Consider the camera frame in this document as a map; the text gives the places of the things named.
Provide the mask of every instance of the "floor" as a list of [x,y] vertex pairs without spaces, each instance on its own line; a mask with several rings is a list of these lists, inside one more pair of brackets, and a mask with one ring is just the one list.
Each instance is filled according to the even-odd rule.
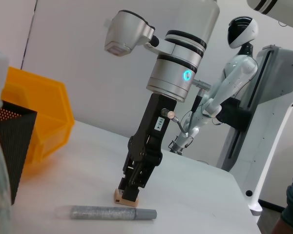
[[274,225],[280,217],[280,213],[276,211],[263,208],[263,213],[257,223],[262,234],[271,234]]

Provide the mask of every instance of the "blue indicator light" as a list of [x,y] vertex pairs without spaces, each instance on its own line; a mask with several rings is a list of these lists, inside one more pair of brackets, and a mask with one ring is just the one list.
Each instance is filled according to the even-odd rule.
[[187,70],[187,71],[184,72],[184,79],[185,80],[190,80],[191,76],[192,76],[191,71]]

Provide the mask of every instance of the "orange plastic bin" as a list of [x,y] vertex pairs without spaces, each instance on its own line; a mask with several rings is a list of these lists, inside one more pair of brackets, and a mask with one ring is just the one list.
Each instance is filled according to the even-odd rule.
[[10,67],[1,99],[37,112],[26,163],[40,162],[67,143],[74,117],[63,83]]

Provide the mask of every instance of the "small wooden block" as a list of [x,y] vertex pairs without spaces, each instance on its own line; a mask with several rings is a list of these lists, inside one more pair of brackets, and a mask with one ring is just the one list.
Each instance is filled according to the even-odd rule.
[[122,199],[122,195],[123,195],[123,190],[115,189],[114,202],[117,204],[125,205],[125,206],[133,206],[133,207],[138,206],[138,203],[139,203],[138,197],[137,197],[136,201],[128,201],[128,200]]

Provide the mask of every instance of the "white table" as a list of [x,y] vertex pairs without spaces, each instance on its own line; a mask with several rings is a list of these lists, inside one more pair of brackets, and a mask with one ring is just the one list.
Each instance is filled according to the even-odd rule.
[[76,122],[69,143],[23,171],[12,209],[13,234],[260,234],[233,176],[163,151],[138,208],[153,221],[59,220],[62,205],[121,206],[113,193],[123,176],[128,138]]

